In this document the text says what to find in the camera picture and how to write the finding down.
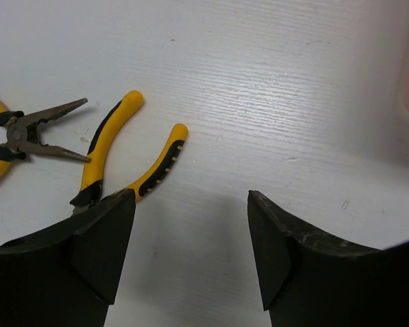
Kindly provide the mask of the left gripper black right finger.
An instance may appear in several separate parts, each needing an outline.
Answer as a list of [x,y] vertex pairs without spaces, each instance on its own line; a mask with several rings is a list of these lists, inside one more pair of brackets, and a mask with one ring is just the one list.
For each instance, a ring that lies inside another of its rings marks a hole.
[[409,326],[409,240],[374,249],[250,191],[247,218],[273,326]]

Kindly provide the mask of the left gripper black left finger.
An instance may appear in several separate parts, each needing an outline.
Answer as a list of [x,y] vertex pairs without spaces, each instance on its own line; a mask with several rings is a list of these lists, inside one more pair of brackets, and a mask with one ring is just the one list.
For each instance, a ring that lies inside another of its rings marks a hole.
[[103,326],[136,210],[126,189],[0,246],[0,326]]

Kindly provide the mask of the yellow needle-nose pliers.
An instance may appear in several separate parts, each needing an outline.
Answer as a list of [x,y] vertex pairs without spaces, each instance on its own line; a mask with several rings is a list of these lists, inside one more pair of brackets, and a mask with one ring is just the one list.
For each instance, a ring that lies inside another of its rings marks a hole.
[[[91,161],[84,165],[79,192],[70,201],[74,207],[73,215],[82,213],[101,200],[104,167],[111,145],[120,129],[140,110],[144,102],[144,96],[140,91],[130,91],[109,111],[98,126],[87,152]],[[140,178],[127,186],[135,192],[137,202],[152,193],[168,176],[183,150],[188,133],[186,125],[175,124],[153,165]]]

